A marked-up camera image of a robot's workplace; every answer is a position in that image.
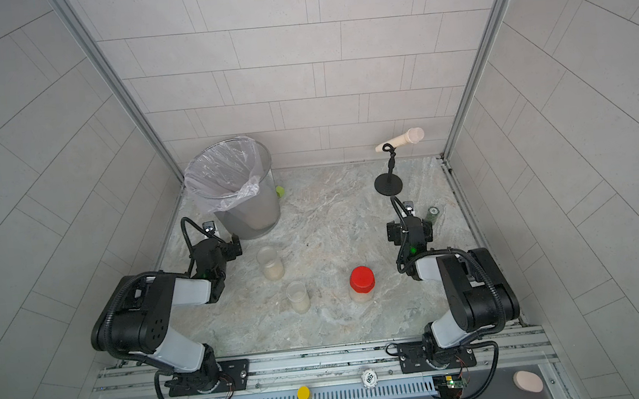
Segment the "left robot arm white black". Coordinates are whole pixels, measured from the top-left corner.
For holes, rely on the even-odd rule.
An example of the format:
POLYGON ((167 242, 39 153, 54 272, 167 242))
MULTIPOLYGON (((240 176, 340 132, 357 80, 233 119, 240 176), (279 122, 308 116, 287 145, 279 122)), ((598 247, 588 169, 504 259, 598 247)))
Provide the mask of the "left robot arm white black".
POLYGON ((226 268, 242 255, 237 235, 229 242, 206 239, 192 246, 186 273, 147 271, 121 279, 90 335, 93 349, 152 366, 170 379, 171 397, 242 391, 249 361, 219 361, 209 344, 171 326, 174 307, 215 304, 224 291, 226 268))

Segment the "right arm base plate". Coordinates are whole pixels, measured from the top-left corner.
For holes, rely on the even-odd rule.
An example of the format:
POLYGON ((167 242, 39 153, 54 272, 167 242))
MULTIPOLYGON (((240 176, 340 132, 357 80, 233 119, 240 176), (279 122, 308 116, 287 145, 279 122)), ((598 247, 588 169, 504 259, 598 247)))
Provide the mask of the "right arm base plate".
POLYGON ((439 348, 434 343, 427 345, 423 341, 397 343, 396 348, 403 374, 459 370, 477 365, 475 355, 465 348, 439 348))

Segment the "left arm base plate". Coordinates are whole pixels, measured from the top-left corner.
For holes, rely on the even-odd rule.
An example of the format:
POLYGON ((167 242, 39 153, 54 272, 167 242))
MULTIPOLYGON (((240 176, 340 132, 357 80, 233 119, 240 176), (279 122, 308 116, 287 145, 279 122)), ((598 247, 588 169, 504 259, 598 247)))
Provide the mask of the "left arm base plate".
POLYGON ((177 373, 167 377, 163 386, 169 397, 187 397, 243 391, 248 384, 249 361, 229 360, 217 364, 218 377, 210 379, 200 372, 177 373))

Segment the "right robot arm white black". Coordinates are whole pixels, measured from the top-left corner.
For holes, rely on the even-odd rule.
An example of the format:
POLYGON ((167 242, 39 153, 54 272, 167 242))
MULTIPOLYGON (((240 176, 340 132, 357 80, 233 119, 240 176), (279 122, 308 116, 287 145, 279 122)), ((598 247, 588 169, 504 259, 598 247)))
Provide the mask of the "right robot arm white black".
POLYGON ((413 280, 441 283, 449 307, 427 324, 419 342, 396 346, 402 372, 476 366, 476 341, 502 331, 521 313, 520 301, 491 252, 429 249, 432 224, 419 217, 386 225, 388 241, 399 248, 399 268, 413 280))

